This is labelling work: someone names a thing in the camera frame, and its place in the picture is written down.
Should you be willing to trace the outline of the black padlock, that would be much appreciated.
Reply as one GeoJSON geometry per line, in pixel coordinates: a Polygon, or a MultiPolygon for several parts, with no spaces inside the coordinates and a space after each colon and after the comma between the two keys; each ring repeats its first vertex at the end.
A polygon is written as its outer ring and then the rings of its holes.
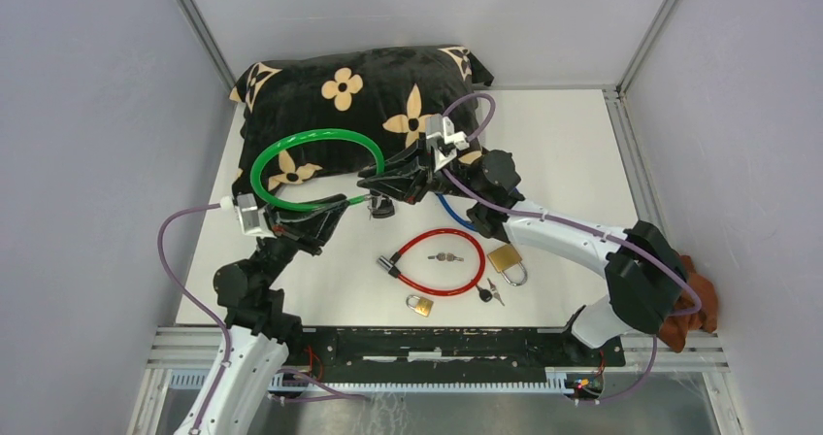
{"type": "Polygon", "coordinates": [[[395,205],[387,197],[374,195],[369,201],[370,217],[374,219],[386,219],[395,215],[395,205]]]}

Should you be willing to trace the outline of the green cable lock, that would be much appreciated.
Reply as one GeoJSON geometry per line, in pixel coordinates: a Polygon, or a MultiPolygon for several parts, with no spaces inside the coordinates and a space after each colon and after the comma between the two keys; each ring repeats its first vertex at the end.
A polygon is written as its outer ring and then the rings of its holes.
{"type": "Polygon", "coordinates": [[[268,189],[265,189],[262,184],[262,173],[268,163],[282,151],[287,151],[294,147],[319,141],[350,142],[365,148],[374,158],[375,164],[378,166],[378,171],[383,169],[383,164],[386,161],[378,144],[363,134],[339,128],[323,128],[304,131],[285,137],[273,143],[271,146],[260,152],[260,154],[256,157],[251,166],[251,170],[249,171],[250,184],[254,194],[273,207],[302,209],[302,206],[300,206],[298,202],[289,202],[279,199],[268,189]]]}

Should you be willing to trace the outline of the blue cable lock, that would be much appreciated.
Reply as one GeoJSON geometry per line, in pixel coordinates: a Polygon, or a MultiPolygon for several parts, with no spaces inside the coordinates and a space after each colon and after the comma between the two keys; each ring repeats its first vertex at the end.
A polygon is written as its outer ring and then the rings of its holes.
{"type": "MultiPolygon", "coordinates": [[[[480,192],[478,196],[487,203],[508,210],[515,209],[518,203],[525,201],[525,196],[517,190],[509,194],[504,191],[495,194],[486,191],[480,192]]],[[[446,212],[458,224],[485,238],[506,242],[509,239],[508,229],[510,225],[513,222],[520,221],[520,217],[517,215],[500,212],[480,202],[476,202],[473,207],[465,210],[463,215],[459,215],[443,195],[438,194],[438,198],[446,212]]]]}

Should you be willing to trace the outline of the large brass padlock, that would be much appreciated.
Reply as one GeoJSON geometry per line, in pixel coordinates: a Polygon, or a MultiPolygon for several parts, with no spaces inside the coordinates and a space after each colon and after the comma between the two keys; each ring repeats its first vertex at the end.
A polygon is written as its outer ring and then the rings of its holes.
{"type": "Polygon", "coordinates": [[[528,270],[523,264],[519,251],[511,244],[505,244],[487,254],[494,270],[504,281],[514,287],[527,284],[528,270]]]}

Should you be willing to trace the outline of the small brass padlock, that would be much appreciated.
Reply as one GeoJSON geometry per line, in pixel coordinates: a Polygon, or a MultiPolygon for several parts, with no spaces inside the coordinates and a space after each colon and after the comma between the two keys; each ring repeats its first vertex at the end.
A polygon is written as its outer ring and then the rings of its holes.
{"type": "Polygon", "coordinates": [[[409,295],[406,297],[405,304],[414,313],[428,318],[432,312],[434,301],[423,296],[409,295]]]}

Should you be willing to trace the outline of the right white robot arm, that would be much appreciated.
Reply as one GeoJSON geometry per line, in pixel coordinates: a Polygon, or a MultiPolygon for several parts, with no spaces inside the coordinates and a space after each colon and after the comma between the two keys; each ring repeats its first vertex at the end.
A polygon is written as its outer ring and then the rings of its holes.
{"type": "Polygon", "coordinates": [[[518,190],[520,177],[506,151],[483,151],[470,164],[453,160],[436,169],[429,151],[408,149],[382,171],[372,165],[358,178],[358,186],[408,204],[428,193],[472,198],[467,215],[481,236],[547,251],[599,275],[607,294],[578,310],[560,340],[563,357],[574,365],[588,363],[613,337],[658,334],[687,286],[679,254],[656,225],[640,220],[621,228],[552,213],[518,190]]]}

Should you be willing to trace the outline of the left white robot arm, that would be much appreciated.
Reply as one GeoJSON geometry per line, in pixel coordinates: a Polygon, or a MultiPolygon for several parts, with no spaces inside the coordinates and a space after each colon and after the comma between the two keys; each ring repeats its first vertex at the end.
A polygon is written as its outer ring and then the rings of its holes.
{"type": "Polygon", "coordinates": [[[221,341],[177,433],[247,433],[273,377],[284,364],[298,361],[306,348],[300,318],[284,311],[284,292],[272,285],[299,252],[321,254],[349,205],[342,194],[317,200],[307,212],[261,208],[251,194],[226,196],[212,205],[232,212],[242,232],[255,236],[256,248],[250,257],[214,273],[223,317],[184,293],[215,321],[221,341]]]}

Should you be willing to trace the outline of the red lock keys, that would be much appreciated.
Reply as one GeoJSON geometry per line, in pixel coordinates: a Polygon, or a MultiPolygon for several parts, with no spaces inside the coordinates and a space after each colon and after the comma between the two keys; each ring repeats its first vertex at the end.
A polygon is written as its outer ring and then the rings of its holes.
{"type": "Polygon", "coordinates": [[[428,255],[428,259],[437,260],[440,262],[463,262],[464,258],[451,252],[438,252],[436,254],[428,255]]]}

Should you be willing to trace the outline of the small silver brass-lock keys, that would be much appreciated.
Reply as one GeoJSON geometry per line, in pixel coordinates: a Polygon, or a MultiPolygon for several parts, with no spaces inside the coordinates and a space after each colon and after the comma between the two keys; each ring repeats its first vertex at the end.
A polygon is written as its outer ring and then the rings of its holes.
{"type": "Polygon", "coordinates": [[[502,299],[502,296],[497,288],[497,286],[490,280],[486,279],[489,285],[489,290],[492,294],[492,297],[496,299],[502,306],[506,306],[505,302],[502,299]]]}

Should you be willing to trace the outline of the black head key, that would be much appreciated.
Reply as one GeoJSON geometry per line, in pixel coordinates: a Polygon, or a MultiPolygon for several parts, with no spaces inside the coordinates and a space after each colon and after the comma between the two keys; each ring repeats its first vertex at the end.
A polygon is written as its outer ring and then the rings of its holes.
{"type": "Polygon", "coordinates": [[[494,298],[493,292],[490,289],[483,288],[479,285],[476,286],[476,289],[482,302],[488,303],[494,298]]]}

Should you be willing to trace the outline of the black floral pillow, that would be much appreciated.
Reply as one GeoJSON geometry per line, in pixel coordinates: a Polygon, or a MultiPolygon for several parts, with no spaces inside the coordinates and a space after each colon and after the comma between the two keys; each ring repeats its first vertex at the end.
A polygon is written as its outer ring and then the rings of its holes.
{"type": "MultiPolygon", "coordinates": [[[[428,119],[494,76],[461,45],[389,47],[303,60],[251,64],[229,98],[243,105],[243,139],[232,195],[254,194],[250,172],[272,144],[301,132],[343,129],[373,140],[388,160],[425,139],[428,119]]],[[[261,171],[275,195],[321,177],[356,174],[375,164],[357,143],[331,140],[278,151],[261,171]]]]}

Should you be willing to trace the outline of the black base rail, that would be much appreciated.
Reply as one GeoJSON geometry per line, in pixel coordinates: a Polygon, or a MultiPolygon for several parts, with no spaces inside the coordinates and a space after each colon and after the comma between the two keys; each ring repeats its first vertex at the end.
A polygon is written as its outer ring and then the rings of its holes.
{"type": "Polygon", "coordinates": [[[286,366],[345,392],[570,389],[565,373],[626,364],[622,343],[595,349],[560,328],[333,327],[305,329],[286,366]]]}

